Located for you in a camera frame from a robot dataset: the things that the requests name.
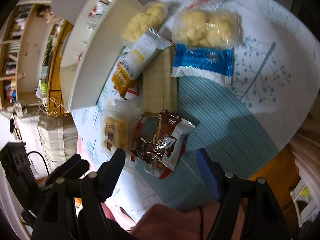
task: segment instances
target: blue object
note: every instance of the blue object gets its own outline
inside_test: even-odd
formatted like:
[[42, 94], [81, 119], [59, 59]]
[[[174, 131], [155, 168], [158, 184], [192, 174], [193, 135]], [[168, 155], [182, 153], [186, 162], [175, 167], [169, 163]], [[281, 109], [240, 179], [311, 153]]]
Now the blue object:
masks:
[[196, 152], [196, 163], [198, 166], [198, 170], [200, 171], [202, 179], [204, 180], [204, 183], [207, 187], [209, 196], [220, 203], [222, 200], [222, 193], [220, 192], [219, 182], [217, 178], [214, 176], [214, 174], [212, 173], [209, 167], [209, 164], [204, 159], [204, 156], [202, 155], [201, 151], [205, 152], [204, 149], [199, 149]]
[[173, 67], [204, 69], [231, 77], [232, 60], [232, 49], [219, 50], [177, 44]]

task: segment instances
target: screw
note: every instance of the screw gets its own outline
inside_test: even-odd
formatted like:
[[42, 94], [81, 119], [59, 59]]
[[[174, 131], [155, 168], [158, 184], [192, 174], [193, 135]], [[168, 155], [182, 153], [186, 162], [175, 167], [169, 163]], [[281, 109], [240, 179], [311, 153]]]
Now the screw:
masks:
[[64, 178], [57, 178], [56, 183], [62, 184], [64, 182]]
[[226, 176], [227, 178], [231, 179], [233, 177], [233, 173], [230, 171], [227, 171], [224, 176]]
[[258, 178], [260, 184], [265, 184], [266, 180], [264, 178]]
[[90, 172], [90, 173], [88, 174], [88, 177], [89, 177], [90, 179], [94, 179], [95, 177], [97, 177], [97, 173], [96, 173], [95, 171], [92, 171], [92, 172]]

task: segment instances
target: blue gripper pad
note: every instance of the blue gripper pad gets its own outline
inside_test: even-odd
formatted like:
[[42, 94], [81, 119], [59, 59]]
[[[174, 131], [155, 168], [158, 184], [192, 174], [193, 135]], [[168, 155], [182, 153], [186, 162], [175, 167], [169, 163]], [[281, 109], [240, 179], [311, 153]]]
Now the blue gripper pad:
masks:
[[205, 182], [205, 185], [208, 189], [210, 197], [215, 199], [217, 202], [221, 202], [222, 200], [222, 193], [220, 192], [220, 185], [218, 180], [212, 173], [209, 164], [207, 162], [211, 162], [210, 157], [206, 153], [204, 149], [199, 149], [196, 152], [196, 163], [198, 166], [198, 170], [201, 173], [202, 179]]

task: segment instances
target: chocolate snack package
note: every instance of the chocolate snack package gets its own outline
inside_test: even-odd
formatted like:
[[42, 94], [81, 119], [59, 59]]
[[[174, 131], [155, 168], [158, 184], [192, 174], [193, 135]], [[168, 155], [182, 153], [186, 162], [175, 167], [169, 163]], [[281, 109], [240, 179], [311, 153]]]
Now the chocolate snack package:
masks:
[[161, 110], [157, 128], [147, 147], [147, 154], [173, 171], [179, 159], [182, 141], [195, 127], [180, 116]]

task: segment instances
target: wooden floor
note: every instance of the wooden floor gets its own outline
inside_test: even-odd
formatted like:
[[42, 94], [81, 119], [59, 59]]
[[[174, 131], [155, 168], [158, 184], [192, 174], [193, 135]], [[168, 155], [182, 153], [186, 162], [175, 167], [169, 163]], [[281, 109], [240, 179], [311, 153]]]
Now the wooden floor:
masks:
[[266, 164], [250, 180], [258, 177], [266, 179], [284, 213], [290, 232], [298, 226], [297, 215], [290, 197], [290, 188], [295, 187], [300, 180], [299, 172], [294, 164], [290, 145], [287, 145], [279, 154]]

